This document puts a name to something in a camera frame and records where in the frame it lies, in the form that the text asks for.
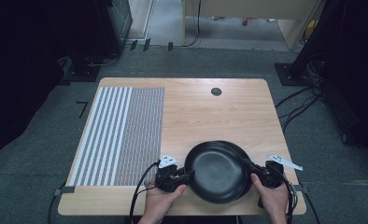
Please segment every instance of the round hole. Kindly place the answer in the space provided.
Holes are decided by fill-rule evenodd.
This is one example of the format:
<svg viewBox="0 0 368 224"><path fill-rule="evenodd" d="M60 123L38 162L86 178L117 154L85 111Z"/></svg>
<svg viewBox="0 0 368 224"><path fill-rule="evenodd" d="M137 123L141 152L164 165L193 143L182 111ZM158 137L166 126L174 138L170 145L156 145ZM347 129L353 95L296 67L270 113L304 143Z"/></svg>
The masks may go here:
<svg viewBox="0 0 368 224"><path fill-rule="evenodd" d="M211 93L215 96L220 96L222 94L222 91L220 88L213 88L211 89Z"/></svg>

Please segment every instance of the frying pan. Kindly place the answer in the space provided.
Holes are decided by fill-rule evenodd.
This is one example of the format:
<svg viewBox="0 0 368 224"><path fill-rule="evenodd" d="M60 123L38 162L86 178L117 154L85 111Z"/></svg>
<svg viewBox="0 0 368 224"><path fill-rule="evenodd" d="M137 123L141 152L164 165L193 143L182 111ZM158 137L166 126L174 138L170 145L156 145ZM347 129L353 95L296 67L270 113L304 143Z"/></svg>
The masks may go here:
<svg viewBox="0 0 368 224"><path fill-rule="evenodd" d="M230 203L245 195L251 181L243 158L248 154L226 141L204 142L195 146L184 162L185 172L194 170L189 186L210 203Z"/></svg>

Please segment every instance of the wrist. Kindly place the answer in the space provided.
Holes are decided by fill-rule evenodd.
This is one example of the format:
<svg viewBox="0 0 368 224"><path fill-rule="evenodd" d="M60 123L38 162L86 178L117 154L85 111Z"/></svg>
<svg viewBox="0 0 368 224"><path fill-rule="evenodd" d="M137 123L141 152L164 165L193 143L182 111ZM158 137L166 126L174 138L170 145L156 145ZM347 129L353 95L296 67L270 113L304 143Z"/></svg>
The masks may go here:
<svg viewBox="0 0 368 224"><path fill-rule="evenodd" d="M144 214L137 224L160 224L161 220L156 220L155 217Z"/></svg>
<svg viewBox="0 0 368 224"><path fill-rule="evenodd" d="M273 213L269 214L272 224L287 224L285 213Z"/></svg>

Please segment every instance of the black cable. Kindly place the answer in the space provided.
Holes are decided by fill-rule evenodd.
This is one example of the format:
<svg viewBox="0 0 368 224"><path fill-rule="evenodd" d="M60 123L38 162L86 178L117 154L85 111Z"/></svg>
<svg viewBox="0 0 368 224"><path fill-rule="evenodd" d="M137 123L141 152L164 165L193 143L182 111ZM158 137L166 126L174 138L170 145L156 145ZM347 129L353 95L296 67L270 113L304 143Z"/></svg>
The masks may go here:
<svg viewBox="0 0 368 224"><path fill-rule="evenodd" d="M302 90L300 90L300 91L297 91L297 92L295 92L295 93L290 94L288 97L284 98L284 99L283 99L283 100L281 100L279 103L277 103L277 104L275 105L275 108L278 108L280 105L282 105L284 102L286 102L286 101L287 101L287 100L289 100L290 98L292 98L292 97L294 97L294 96L296 96L296 95L300 94L300 93L301 93L301 92L303 92L303 91L310 90L311 88L313 88L313 86L305 87L305 88L303 88L303 89L302 89Z"/></svg>
<svg viewBox="0 0 368 224"><path fill-rule="evenodd" d="M311 96L311 97L306 98L306 99L304 100L304 102L303 102L303 104L302 104L301 106L299 106L299 107L297 107L297 108L293 109L289 114L282 115L282 116L280 116L279 118L280 118L280 119L283 119L284 117L289 116L289 117L287 118L287 119L289 119L289 118L291 117L291 115L292 115L295 111L297 111L297 110L299 110L299 109L301 109L301 108L303 108L303 107L305 106L306 101L308 101L309 99L314 98L314 97L315 97L315 96Z"/></svg>
<svg viewBox="0 0 368 224"><path fill-rule="evenodd" d="M64 185L65 185L65 181L63 182L63 184L59 187L59 189L62 189L62 187L64 187ZM56 195L55 194L53 194L53 198L52 198L52 200L51 200L51 202L50 202L50 210L48 211L48 224L50 224L50 213L51 213L51 211L52 211L52 206L53 206L53 203L55 202L55 199L56 199Z"/></svg>
<svg viewBox="0 0 368 224"><path fill-rule="evenodd" d="M109 62L109 63L88 63L88 66L107 66L107 65L111 65L112 63L114 63L115 61L117 61L117 59L120 57L119 54L113 54L112 56L115 56L115 58Z"/></svg>
<svg viewBox="0 0 368 224"><path fill-rule="evenodd" d="M189 45L183 45L182 47L190 47L190 46L194 45L199 40L199 37L201 36L201 29L199 28L199 17L201 15L201 3L202 3L202 0L199 0L198 25L197 25L197 30L196 30L196 37L193 39L192 43L190 43Z"/></svg>
<svg viewBox="0 0 368 224"><path fill-rule="evenodd" d="M311 103L309 103L302 111L300 111L300 112L298 112L297 114L295 114L292 118L290 118L290 119L288 119L288 120L286 120L286 122L285 122L285 124L284 124L284 127L282 127L282 129L283 129L283 133L286 131L286 128L287 128L287 126L289 125L289 123L293 120L293 119L295 119L297 116L299 116L300 114L302 114L302 113L304 113L305 112L305 110L307 109L307 108L309 108L309 106L311 106L312 104L314 104L316 101L317 101L317 99L318 99L318 97L316 97Z"/></svg>
<svg viewBox="0 0 368 224"><path fill-rule="evenodd" d="M131 204L131 210L129 212L129 221L132 223L133 222L133 217L134 217L134 206L135 206L135 201L137 200L137 196L138 196L138 189L140 189L141 183L143 182L144 178L146 178L147 174L149 173L149 170L154 167L159 165L160 161L155 161L154 163L151 164L151 166L149 168L147 168L146 172L144 172L144 174L141 176L140 181L137 184L137 187L134 191L134 197L132 198L132 204Z"/></svg>

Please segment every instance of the hand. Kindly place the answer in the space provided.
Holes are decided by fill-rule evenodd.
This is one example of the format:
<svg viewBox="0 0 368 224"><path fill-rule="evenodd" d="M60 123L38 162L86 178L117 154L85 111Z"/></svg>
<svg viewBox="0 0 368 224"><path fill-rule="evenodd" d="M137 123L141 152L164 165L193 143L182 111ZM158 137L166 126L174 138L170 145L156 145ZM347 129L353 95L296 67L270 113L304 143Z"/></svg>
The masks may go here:
<svg viewBox="0 0 368 224"><path fill-rule="evenodd" d="M289 202L289 193L286 185L282 184L276 189L268 189L262 185L261 180L255 174L251 174L251 181L261 194L263 207L272 223L287 223L286 208Z"/></svg>
<svg viewBox="0 0 368 224"><path fill-rule="evenodd" d="M175 199L181 197L187 186L180 185L172 193L166 193L160 189L151 189L153 185L147 185L146 209L141 217L139 224L159 224L172 207Z"/></svg>

